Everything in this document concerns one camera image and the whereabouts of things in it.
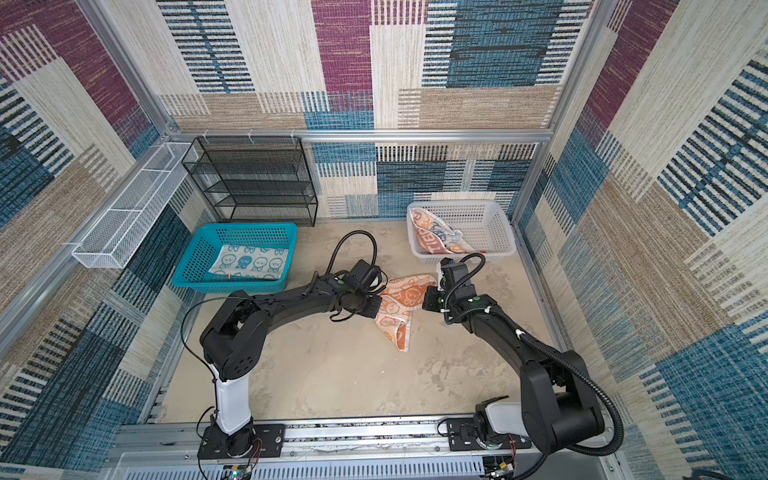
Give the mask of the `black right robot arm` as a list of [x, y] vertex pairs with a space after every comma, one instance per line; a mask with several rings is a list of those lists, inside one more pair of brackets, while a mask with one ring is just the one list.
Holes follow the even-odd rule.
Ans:
[[519, 417], [540, 452], [615, 453], [624, 438], [615, 404], [591, 379], [580, 355], [541, 342], [496, 300], [476, 292], [471, 279], [485, 261], [480, 253], [442, 259], [440, 280], [427, 289], [423, 308], [442, 314], [448, 325], [463, 325], [512, 366], [520, 380]]

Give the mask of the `orange and cream towel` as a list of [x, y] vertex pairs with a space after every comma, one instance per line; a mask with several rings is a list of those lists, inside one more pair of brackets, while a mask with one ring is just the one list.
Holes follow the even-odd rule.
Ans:
[[412, 316], [422, 308], [427, 288], [436, 285], [433, 275], [420, 274], [390, 280], [382, 292], [375, 323], [399, 352], [409, 351]]

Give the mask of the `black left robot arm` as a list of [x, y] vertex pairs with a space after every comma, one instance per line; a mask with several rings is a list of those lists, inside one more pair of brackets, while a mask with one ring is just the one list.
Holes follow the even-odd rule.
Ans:
[[374, 319], [388, 277], [358, 261], [350, 271], [315, 274], [302, 287], [275, 294], [230, 294], [200, 335], [203, 360], [214, 378], [214, 419], [203, 433], [200, 460], [248, 458], [266, 444], [257, 435], [249, 400], [249, 376], [272, 331], [302, 318], [328, 313], [334, 322], [358, 315]]

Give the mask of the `blue and cream towel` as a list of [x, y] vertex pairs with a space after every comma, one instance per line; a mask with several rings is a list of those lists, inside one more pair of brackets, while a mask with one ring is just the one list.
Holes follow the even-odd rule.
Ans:
[[225, 244], [209, 269], [223, 279], [279, 280], [288, 265], [287, 248]]

